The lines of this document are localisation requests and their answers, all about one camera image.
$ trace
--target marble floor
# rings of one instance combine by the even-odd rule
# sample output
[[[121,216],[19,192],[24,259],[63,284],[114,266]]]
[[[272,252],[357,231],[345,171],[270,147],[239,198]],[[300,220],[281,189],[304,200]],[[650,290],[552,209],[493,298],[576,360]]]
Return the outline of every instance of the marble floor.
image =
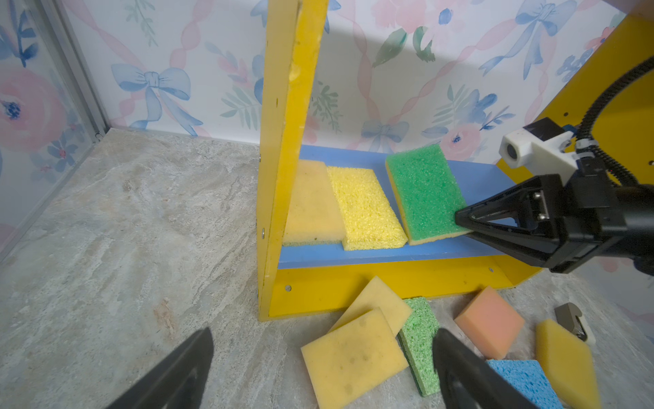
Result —
[[[316,408],[300,347],[338,314],[257,321],[257,165],[256,146],[109,132],[0,262],[0,407],[104,407],[209,327],[203,407]],[[654,407],[654,345],[578,274],[501,293],[527,322],[509,359],[532,359],[535,325],[573,301],[604,408]],[[470,299],[431,301],[462,339],[453,316]],[[351,407],[444,406],[404,370]]]

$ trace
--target green scrub sponge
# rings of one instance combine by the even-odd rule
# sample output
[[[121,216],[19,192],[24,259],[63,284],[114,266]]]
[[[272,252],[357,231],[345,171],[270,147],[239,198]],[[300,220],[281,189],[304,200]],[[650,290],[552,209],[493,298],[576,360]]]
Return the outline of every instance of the green scrub sponge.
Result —
[[[432,353],[432,343],[439,325],[425,297],[404,302],[413,309],[413,313],[400,330],[400,346],[409,361],[418,390],[425,397],[441,390]]]
[[[454,222],[466,201],[440,146],[390,155],[386,169],[410,245],[469,232]]]

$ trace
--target orange sponge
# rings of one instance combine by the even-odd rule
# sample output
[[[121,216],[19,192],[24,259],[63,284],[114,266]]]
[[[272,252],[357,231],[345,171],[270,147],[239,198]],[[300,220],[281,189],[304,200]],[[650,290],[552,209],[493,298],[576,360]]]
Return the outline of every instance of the orange sponge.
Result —
[[[455,319],[488,359],[503,359],[525,320],[492,287],[486,287]]]

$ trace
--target wall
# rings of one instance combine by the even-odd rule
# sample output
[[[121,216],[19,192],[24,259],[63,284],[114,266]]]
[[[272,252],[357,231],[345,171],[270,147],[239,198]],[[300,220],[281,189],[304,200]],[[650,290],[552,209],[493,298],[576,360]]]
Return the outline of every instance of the wall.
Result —
[[[111,125],[257,142],[266,0],[62,1]],[[622,17],[599,0],[330,0],[305,143],[495,162]]]
[[[92,141],[24,4],[0,0],[0,9],[2,258]]]

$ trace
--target yellow scrub pad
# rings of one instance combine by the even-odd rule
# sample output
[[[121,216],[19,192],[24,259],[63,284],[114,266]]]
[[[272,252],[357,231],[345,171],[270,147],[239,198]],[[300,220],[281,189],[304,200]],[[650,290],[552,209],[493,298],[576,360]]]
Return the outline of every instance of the yellow scrub pad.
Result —
[[[601,409],[593,356],[582,340],[546,319],[536,327],[536,359],[561,400],[574,409]]]
[[[370,280],[366,288],[361,291],[354,302],[345,310],[329,332],[342,327],[376,307],[381,308],[381,312],[384,313],[384,317],[386,317],[386,321],[388,321],[393,335],[398,334],[400,329],[402,329],[402,325],[404,325],[413,312],[411,307],[402,301],[384,281],[381,281],[381,278],[375,277]]]
[[[345,222],[343,248],[397,249],[407,236],[372,169],[327,168]]]
[[[300,160],[290,197],[283,245],[336,244],[345,237],[327,166]]]
[[[409,366],[379,308],[301,350],[320,409],[342,408]]]

